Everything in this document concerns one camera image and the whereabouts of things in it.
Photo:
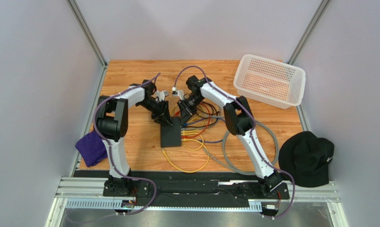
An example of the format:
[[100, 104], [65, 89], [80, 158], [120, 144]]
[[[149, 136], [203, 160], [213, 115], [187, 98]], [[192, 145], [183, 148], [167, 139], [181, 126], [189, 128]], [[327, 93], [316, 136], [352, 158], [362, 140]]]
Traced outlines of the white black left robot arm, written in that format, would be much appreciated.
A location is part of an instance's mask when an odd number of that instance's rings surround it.
[[142, 84], [132, 84], [126, 90], [112, 96], [99, 98], [98, 106], [93, 116], [93, 126], [96, 133], [103, 139], [110, 163], [110, 182], [129, 184], [138, 181], [131, 176], [130, 166], [125, 152], [125, 135], [128, 130], [129, 108], [142, 106], [151, 113], [155, 123], [168, 128], [173, 127], [169, 111], [167, 91], [158, 91], [151, 80]]

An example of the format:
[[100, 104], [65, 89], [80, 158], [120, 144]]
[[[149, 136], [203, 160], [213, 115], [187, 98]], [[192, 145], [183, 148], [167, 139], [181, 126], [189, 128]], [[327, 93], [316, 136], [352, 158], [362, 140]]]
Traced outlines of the black network switch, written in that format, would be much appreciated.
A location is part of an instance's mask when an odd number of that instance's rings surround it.
[[162, 148], [181, 147], [181, 120], [172, 117], [173, 125], [160, 127], [160, 145]]

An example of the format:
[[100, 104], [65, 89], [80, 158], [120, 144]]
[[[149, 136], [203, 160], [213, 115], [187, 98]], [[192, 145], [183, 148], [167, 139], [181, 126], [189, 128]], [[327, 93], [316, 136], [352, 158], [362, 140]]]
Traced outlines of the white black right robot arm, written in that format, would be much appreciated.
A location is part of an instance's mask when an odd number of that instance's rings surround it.
[[198, 79], [191, 76], [186, 85], [190, 95], [177, 102], [180, 110], [181, 124], [196, 114], [197, 106], [205, 98], [222, 108], [227, 130], [235, 135], [245, 147], [254, 166], [255, 174], [260, 179], [260, 188], [271, 193], [282, 183], [282, 177], [269, 163], [255, 132], [255, 121], [245, 97], [236, 97], [225, 92], [209, 78]]

